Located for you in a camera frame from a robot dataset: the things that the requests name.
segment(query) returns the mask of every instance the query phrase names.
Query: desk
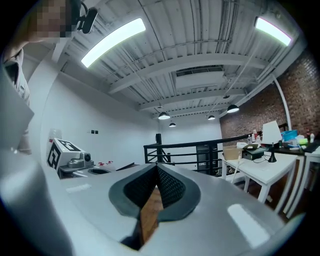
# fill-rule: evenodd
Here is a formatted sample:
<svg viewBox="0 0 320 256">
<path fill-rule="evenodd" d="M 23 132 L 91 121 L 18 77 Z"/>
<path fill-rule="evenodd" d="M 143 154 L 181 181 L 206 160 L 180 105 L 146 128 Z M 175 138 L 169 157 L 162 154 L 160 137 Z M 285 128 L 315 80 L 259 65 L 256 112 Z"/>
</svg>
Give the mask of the desk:
<svg viewBox="0 0 320 256">
<path fill-rule="evenodd" d="M 263 161 L 264 157 L 256 159 L 255 162 L 242 158 L 240 160 L 238 171 L 245 175 L 245 192 L 248 190 L 250 179 L 261 185 L 261 191 L 258 197 L 258 200 L 261 203 L 264 203 L 266 201 L 271 185 L 280 180 L 284 175 L 289 173 L 279 203 L 274 210 L 276 213 L 278 213 L 288 195 L 289 188 L 294 177 L 297 156 L 280 153 L 275 153 L 274 155 L 277 160 L 276 162 L 268 162 L 267 160 Z M 225 160 L 223 156 L 221 156 L 221 159 L 222 177 L 225 178 L 227 174 L 227 165 L 236 168 L 238 165 L 238 160 Z"/>
<path fill-rule="evenodd" d="M 307 177 L 308 177 L 308 173 L 309 173 L 309 169 L 310 169 L 310 163 L 311 162 L 320 163 L 320 146 L 314 152 L 312 152 L 312 153 L 306 152 L 304 155 L 305 155 L 305 167 L 304 167 L 301 185 L 299 187 L 296 198 L 293 201 L 292 207 L 291 207 L 289 213 L 287 214 L 288 218 L 290 218 L 291 215 L 294 213 L 294 210 L 296 209 L 298 202 L 301 199 L 302 192 L 304 191 L 305 185 L 307 183 Z"/>
<path fill-rule="evenodd" d="M 297 159 L 299 160 L 299 167 L 298 167 L 298 172 L 295 178 L 295 182 L 293 185 L 293 189 L 292 192 L 290 194 L 289 200 L 286 203 L 286 206 L 283 210 L 283 212 L 286 214 L 286 216 L 288 218 L 291 217 L 291 215 L 288 214 L 288 211 L 292 212 L 295 210 L 296 207 L 292 207 L 290 208 L 291 204 L 293 203 L 293 200 L 295 199 L 295 196 L 297 194 L 298 188 L 299 187 L 299 183 L 301 181 L 301 177 L 303 175 L 304 172 L 304 165 L 305 165 L 305 152 L 300 148 L 299 150 L 290 150 L 289 148 L 275 148 L 274 149 L 275 153 L 280 153 L 280 154 L 287 154 L 287 155 L 295 155 L 297 156 Z"/>
</svg>

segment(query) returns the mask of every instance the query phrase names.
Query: ceiling light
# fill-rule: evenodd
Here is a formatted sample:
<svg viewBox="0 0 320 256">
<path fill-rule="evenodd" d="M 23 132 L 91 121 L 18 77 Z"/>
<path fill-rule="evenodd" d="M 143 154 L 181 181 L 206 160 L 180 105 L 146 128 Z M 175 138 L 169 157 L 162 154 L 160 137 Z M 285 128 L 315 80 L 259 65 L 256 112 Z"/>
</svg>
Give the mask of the ceiling light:
<svg viewBox="0 0 320 256">
<path fill-rule="evenodd" d="M 141 18 L 137 18 L 108 34 L 83 57 L 81 62 L 88 68 L 96 59 L 112 47 L 145 30 L 144 22 Z"/>
<path fill-rule="evenodd" d="M 239 111 L 239 108 L 236 105 L 230 105 L 227 109 L 227 113 L 233 113 Z"/>
<path fill-rule="evenodd" d="M 168 115 L 166 112 L 161 112 L 158 118 L 160 120 L 169 119 L 170 115 Z"/>
<path fill-rule="evenodd" d="M 274 38 L 278 39 L 282 43 L 285 44 L 285 46 L 288 46 L 291 42 L 291 38 L 287 36 L 285 33 L 283 33 L 279 28 L 272 25 L 268 21 L 264 20 L 263 18 L 258 18 L 255 23 L 255 27 L 258 30 L 262 30 L 269 35 L 273 36 Z"/>
</svg>

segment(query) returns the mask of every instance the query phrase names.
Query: brick wall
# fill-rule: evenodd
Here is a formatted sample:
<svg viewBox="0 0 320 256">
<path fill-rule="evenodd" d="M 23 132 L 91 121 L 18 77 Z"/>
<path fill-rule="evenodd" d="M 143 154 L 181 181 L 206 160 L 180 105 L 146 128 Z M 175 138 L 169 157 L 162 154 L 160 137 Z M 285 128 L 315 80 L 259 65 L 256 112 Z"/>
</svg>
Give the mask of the brick wall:
<svg viewBox="0 0 320 256">
<path fill-rule="evenodd" d="M 280 76 L 278 82 L 286 99 L 292 129 L 305 135 L 309 128 L 317 134 L 320 128 L 320 84 L 317 65 L 305 50 Z M 276 85 L 271 84 L 240 106 L 240 110 L 220 119 L 222 138 L 260 131 L 262 125 L 276 120 L 287 122 L 284 105 Z"/>
</svg>

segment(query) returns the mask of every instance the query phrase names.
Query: cardboard box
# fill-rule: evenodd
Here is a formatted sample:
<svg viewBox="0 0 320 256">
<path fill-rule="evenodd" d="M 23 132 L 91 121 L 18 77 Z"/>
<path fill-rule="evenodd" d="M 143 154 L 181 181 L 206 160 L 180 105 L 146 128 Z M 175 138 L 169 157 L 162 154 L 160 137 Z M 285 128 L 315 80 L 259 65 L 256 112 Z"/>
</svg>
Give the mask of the cardboard box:
<svg viewBox="0 0 320 256">
<path fill-rule="evenodd" d="M 242 148 L 237 148 L 236 145 L 234 146 L 224 146 L 222 148 L 223 156 L 225 160 L 237 160 L 240 154 L 240 158 L 242 158 Z"/>
</svg>

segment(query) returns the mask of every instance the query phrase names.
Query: pendant light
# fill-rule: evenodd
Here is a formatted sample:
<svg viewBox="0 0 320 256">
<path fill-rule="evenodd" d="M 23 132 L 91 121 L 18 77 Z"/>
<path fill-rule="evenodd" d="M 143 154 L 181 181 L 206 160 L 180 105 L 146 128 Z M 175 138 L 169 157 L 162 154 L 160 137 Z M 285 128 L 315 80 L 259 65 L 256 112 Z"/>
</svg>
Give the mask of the pendant light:
<svg viewBox="0 0 320 256">
<path fill-rule="evenodd" d="M 239 107 L 237 107 L 236 105 L 230 105 L 227 109 L 227 113 L 233 113 L 233 112 L 237 112 L 239 111 Z"/>
<path fill-rule="evenodd" d="M 166 112 L 161 112 L 158 118 L 160 120 L 165 120 L 165 119 L 169 119 L 170 115 L 168 115 Z"/>
</svg>

